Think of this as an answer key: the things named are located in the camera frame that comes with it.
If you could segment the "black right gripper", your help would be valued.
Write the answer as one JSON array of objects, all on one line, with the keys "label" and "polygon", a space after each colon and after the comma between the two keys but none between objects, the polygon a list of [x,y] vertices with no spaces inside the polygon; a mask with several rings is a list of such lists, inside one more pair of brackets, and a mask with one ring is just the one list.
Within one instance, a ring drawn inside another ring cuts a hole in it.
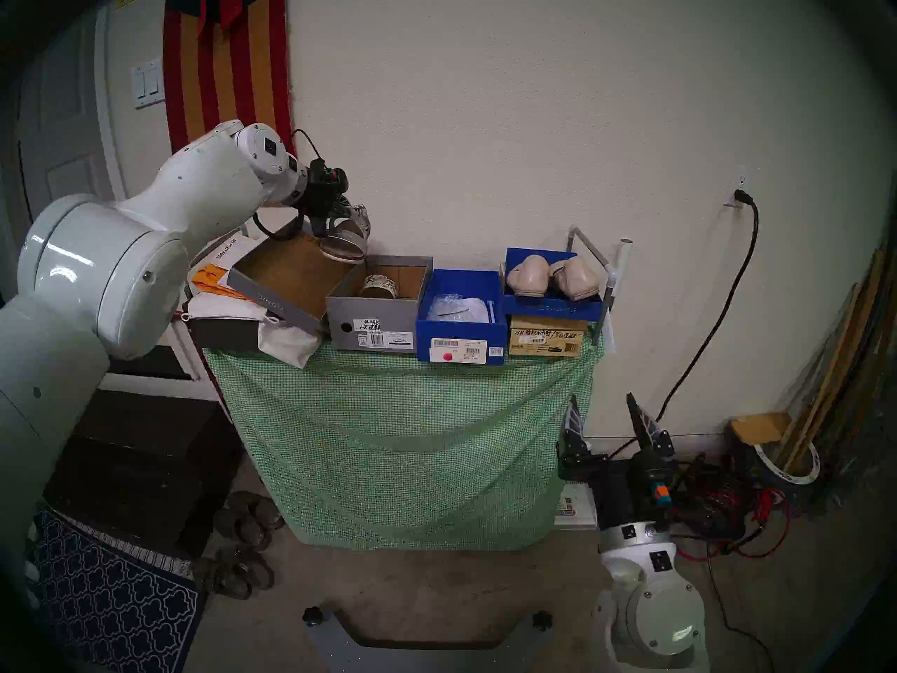
[{"label": "black right gripper", "polygon": [[659,427],[631,392],[626,405],[639,451],[626,460],[610,460],[604,454],[588,453],[578,400],[570,396],[559,437],[558,475],[590,488],[599,530],[646,522],[659,532],[668,532],[673,470],[660,456],[674,456],[675,447],[669,432]]}]

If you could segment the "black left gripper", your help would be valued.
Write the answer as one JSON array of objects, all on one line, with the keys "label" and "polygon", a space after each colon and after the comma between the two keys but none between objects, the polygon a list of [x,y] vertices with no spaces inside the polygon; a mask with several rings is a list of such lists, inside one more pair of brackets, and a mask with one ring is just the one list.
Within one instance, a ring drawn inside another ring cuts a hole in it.
[{"label": "black left gripper", "polygon": [[349,213],[357,207],[344,196],[347,190],[344,170],[328,167],[323,159],[310,162],[307,184],[300,196],[300,213],[309,218],[314,237],[325,237],[327,231],[351,221]]}]

